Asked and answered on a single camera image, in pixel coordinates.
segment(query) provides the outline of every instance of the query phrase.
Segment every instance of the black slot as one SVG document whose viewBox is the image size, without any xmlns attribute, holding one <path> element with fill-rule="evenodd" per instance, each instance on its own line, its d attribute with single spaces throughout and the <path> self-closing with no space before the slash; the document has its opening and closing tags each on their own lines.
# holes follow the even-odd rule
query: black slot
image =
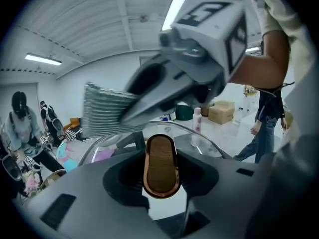
<svg viewBox="0 0 319 239">
<path fill-rule="evenodd" d="M 75 196 L 61 194 L 42 215 L 41 220 L 52 229 L 57 230 L 75 199 Z"/>
<path fill-rule="evenodd" d="M 241 173 L 241 174 L 243 174 L 243 175 L 250 176 L 250 177 L 252 177 L 253 174 L 254 174 L 254 171 L 247 170 L 247 169 L 244 169 L 244 168 L 239 168 L 236 172 L 237 172 L 237 173 Z"/>
</svg>

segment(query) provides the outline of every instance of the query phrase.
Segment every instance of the person's hand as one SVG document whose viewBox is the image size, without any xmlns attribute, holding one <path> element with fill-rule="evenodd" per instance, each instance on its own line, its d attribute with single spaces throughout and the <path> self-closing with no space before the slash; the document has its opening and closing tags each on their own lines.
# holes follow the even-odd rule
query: person's hand
<svg viewBox="0 0 319 239">
<path fill-rule="evenodd" d="M 250 133 L 253 135 L 258 134 L 261 124 L 262 124 L 261 121 L 257 120 L 255 124 L 253 125 L 253 127 L 250 129 Z"/>
<path fill-rule="evenodd" d="M 287 124 L 287 121 L 286 121 L 286 119 L 285 118 L 282 118 L 281 119 L 281 128 L 284 130 L 284 131 L 286 131 L 287 130 L 287 127 L 288 127 L 288 124 Z"/>
</svg>

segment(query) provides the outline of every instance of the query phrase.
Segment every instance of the ceiling light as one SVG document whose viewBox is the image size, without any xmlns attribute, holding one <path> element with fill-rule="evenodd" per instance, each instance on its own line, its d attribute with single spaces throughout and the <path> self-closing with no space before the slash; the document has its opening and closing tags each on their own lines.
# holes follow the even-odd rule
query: ceiling light
<svg viewBox="0 0 319 239">
<path fill-rule="evenodd" d="M 37 61 L 37 62 L 42 62 L 42 63 L 47 63 L 47 64 L 51 64 L 51 65 L 55 65 L 55 66 L 59 66 L 62 64 L 61 61 L 58 61 L 58 60 L 55 60 L 52 58 L 46 58 L 46 57 L 34 55 L 34 54 L 29 54 L 29 53 L 25 56 L 25 59 L 33 60 L 33 61 Z"/>
<path fill-rule="evenodd" d="M 168 9 L 168 13 L 166 15 L 163 27 L 161 28 L 162 31 L 170 29 L 170 25 L 174 22 L 184 2 L 185 0 L 172 0 L 172 2 L 170 3 L 170 7 Z"/>
<path fill-rule="evenodd" d="M 254 50 L 259 50 L 259 48 L 258 47 L 249 48 L 246 50 L 246 52 L 254 51 Z"/>
</svg>

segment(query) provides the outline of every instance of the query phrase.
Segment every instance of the ceiling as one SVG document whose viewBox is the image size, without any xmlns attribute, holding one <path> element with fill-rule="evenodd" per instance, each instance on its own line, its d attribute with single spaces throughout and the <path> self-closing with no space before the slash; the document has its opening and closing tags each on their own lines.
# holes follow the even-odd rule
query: ceiling
<svg viewBox="0 0 319 239">
<path fill-rule="evenodd" d="M 188 7 L 203 0 L 186 0 Z M 249 46 L 260 44 L 258 19 L 245 5 Z M 158 33 L 171 0 L 32 0 L 1 47 L 1 71 L 60 77 L 94 60 L 158 49 Z M 53 66 L 25 60 L 27 53 L 62 61 Z"/>
</svg>

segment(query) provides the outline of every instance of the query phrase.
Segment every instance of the copper rim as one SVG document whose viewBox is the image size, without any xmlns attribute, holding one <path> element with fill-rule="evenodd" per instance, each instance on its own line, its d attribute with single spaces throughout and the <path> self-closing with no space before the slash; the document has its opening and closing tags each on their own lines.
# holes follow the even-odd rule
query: copper rim
<svg viewBox="0 0 319 239">
<path fill-rule="evenodd" d="M 150 161 L 150 153 L 151 153 L 151 142 L 154 138 L 156 138 L 158 136 L 165 137 L 169 140 L 170 145 L 171 145 L 171 149 L 172 149 L 173 163 L 174 163 L 174 169 L 175 169 L 175 185 L 173 186 L 172 189 L 170 189 L 169 191 L 167 191 L 165 193 L 157 192 L 157 191 L 153 190 L 152 188 L 150 188 L 150 186 L 148 184 L 148 171 L 149 171 L 149 161 Z M 144 165 L 144 175 L 143 175 L 143 187 L 148 194 L 150 194 L 154 198 L 159 198 L 159 199 L 168 198 L 168 197 L 173 196 L 180 188 L 179 171 L 178 171 L 178 165 L 177 165 L 177 151 L 175 148 L 175 143 L 174 143 L 172 138 L 170 138 L 169 136 L 167 136 L 165 134 L 155 134 L 155 135 L 151 136 L 147 141 L 146 154 L 145 154 L 145 165 Z"/>
</svg>

